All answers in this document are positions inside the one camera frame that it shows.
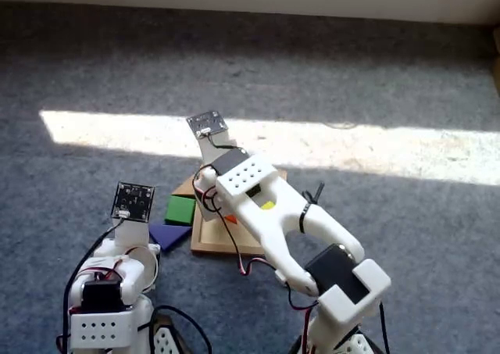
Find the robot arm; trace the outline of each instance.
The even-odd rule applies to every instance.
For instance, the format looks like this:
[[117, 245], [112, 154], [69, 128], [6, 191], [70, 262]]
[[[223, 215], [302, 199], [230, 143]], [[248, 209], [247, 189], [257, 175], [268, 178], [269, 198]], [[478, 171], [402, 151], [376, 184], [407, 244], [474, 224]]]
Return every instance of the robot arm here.
[[[317, 296], [318, 314], [309, 328], [309, 343], [317, 352], [331, 352], [342, 338], [371, 315], [391, 285], [389, 276], [364, 259], [358, 240], [317, 205], [310, 205], [262, 156], [250, 156], [228, 140], [227, 126], [217, 112], [187, 119], [202, 149], [206, 167], [194, 181], [197, 191], [216, 190], [214, 204], [226, 216], [240, 220], [262, 246], [282, 282]], [[205, 194], [197, 194], [207, 220]], [[290, 255], [285, 235], [301, 230], [330, 247], [302, 268]]]

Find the green block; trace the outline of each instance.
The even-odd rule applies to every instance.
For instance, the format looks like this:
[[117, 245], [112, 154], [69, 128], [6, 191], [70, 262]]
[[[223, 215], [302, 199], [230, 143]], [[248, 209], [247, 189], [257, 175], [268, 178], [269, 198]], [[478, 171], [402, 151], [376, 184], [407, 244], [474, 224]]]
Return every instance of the green block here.
[[171, 195], [166, 207], [165, 221], [191, 225], [195, 214], [196, 200], [184, 196]]

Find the gray carpet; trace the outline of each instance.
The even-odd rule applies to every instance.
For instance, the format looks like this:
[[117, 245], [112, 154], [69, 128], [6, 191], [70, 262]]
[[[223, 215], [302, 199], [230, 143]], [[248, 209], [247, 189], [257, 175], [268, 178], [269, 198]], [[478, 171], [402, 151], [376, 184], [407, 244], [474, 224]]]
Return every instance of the gray carpet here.
[[[66, 279], [109, 225], [118, 180], [158, 187], [152, 221], [198, 159], [58, 145], [41, 109], [500, 131], [489, 30], [320, 17], [0, 6], [0, 352], [55, 352]], [[169, 137], [168, 129], [164, 134]], [[500, 348], [500, 188], [336, 169], [289, 170], [393, 280], [393, 352]], [[320, 245], [294, 235], [301, 262]], [[302, 314], [264, 268], [165, 254], [156, 303], [215, 352], [285, 353]], [[297, 296], [299, 302], [304, 298]], [[203, 352], [199, 337], [183, 334]], [[363, 328], [381, 344], [377, 318]]]

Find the blue triangle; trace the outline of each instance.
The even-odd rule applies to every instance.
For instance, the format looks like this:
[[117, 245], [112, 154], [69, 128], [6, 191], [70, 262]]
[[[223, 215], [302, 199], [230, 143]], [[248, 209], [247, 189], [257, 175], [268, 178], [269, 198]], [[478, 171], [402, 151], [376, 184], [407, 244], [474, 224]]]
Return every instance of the blue triangle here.
[[163, 251], [168, 250], [191, 231], [191, 227], [150, 223], [149, 234]]

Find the red wire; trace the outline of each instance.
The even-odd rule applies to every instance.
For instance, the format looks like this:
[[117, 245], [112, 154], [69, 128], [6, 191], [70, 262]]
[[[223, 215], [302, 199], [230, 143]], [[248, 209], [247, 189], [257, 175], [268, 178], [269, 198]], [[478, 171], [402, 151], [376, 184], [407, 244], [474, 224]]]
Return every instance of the red wire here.
[[310, 307], [304, 314], [304, 331], [302, 332], [302, 354], [307, 354], [307, 330], [309, 329], [309, 318], [313, 308]]
[[85, 271], [88, 271], [88, 270], [100, 270], [100, 271], [108, 271], [109, 273], [113, 273], [115, 274], [116, 276], [118, 276], [119, 278], [123, 279], [123, 277], [121, 276], [121, 274], [119, 274], [118, 272], [115, 271], [114, 268], [108, 268], [106, 266], [90, 266], [88, 268], [85, 268], [85, 269], [82, 269], [80, 272], [78, 272], [79, 274], [81, 274], [82, 272], [85, 272]]

